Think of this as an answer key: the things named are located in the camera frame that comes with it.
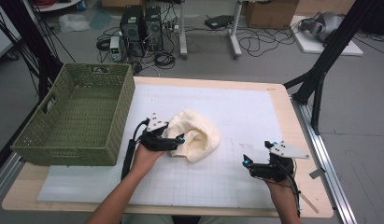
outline green wicker basket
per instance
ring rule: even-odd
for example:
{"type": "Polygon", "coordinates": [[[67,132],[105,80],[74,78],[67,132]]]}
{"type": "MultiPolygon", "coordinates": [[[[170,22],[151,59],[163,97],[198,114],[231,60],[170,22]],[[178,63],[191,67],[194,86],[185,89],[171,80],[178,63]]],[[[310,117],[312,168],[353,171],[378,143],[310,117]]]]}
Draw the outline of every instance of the green wicker basket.
{"type": "Polygon", "coordinates": [[[134,90],[128,64],[64,64],[11,149],[36,165],[115,165],[134,90]]]}

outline cardboard box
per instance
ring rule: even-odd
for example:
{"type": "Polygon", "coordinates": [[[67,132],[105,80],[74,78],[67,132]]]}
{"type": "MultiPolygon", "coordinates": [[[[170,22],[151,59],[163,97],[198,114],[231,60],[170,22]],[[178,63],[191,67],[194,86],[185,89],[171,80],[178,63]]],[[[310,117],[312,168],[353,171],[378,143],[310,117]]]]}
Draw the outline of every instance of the cardboard box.
{"type": "Polygon", "coordinates": [[[346,15],[355,0],[300,0],[295,15],[313,17],[317,12],[332,11],[346,15]]]}
{"type": "Polygon", "coordinates": [[[269,4],[248,3],[246,20],[250,28],[288,29],[299,0],[276,0],[269,4]]]}
{"type": "Polygon", "coordinates": [[[144,6],[144,0],[102,0],[103,7],[144,6]]]}

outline black metal pole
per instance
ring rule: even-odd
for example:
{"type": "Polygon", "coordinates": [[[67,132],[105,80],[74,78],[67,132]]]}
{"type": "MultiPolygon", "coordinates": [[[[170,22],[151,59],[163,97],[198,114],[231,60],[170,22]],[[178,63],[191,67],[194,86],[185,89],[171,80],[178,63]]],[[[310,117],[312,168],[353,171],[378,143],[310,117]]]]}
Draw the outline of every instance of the black metal pole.
{"type": "Polygon", "coordinates": [[[315,134],[320,134],[320,102],[325,76],[346,48],[349,41],[351,41],[352,37],[358,32],[366,17],[378,1],[379,0],[356,0],[339,28],[330,38],[326,48],[314,66],[306,74],[284,84],[285,88],[288,89],[303,82],[297,93],[292,95],[292,99],[301,105],[306,105],[308,98],[315,92],[313,114],[311,117],[311,125],[313,126],[315,134]]]}
{"type": "MultiPolygon", "coordinates": [[[[63,64],[54,57],[49,46],[39,33],[34,21],[29,15],[23,1],[20,0],[0,0],[0,7],[7,14],[14,27],[19,32],[22,40],[28,46],[35,58],[40,60],[40,64],[44,64],[45,69],[39,69],[39,72],[44,71],[40,76],[45,76],[53,83],[58,76],[63,64]]],[[[39,93],[40,98],[44,97],[44,92],[39,93]]]]}

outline desk leg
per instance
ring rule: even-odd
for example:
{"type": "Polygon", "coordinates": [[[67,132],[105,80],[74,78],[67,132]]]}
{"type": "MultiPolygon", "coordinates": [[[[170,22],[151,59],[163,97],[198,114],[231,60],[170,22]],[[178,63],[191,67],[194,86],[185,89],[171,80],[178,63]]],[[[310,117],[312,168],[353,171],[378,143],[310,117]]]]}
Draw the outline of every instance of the desk leg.
{"type": "Polygon", "coordinates": [[[179,27],[179,45],[180,45],[180,57],[186,59],[188,57],[188,48],[186,46],[186,34],[185,34],[185,12],[184,12],[185,0],[180,1],[180,27],[179,27]]]}
{"type": "Polygon", "coordinates": [[[235,32],[237,31],[238,26],[238,20],[240,19],[241,8],[242,1],[237,0],[237,5],[235,6],[235,22],[233,23],[233,29],[229,30],[230,40],[232,41],[233,49],[235,50],[235,59],[242,55],[237,37],[235,36],[235,32]]]}

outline hand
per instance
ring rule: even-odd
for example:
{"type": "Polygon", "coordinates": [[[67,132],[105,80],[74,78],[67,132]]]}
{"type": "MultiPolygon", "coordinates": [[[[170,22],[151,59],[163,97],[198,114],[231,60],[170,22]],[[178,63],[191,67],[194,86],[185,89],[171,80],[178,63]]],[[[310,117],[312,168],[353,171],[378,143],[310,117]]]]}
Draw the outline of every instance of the hand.
{"type": "Polygon", "coordinates": [[[164,151],[150,151],[142,144],[139,144],[135,151],[133,166],[131,167],[130,174],[140,177],[145,176],[153,167],[157,159],[159,159],[164,153],[164,151]]]}
{"type": "Polygon", "coordinates": [[[278,211],[281,223],[301,223],[297,216],[296,201],[291,189],[291,182],[288,179],[278,183],[272,179],[265,179],[264,182],[270,189],[271,199],[278,211]]]}

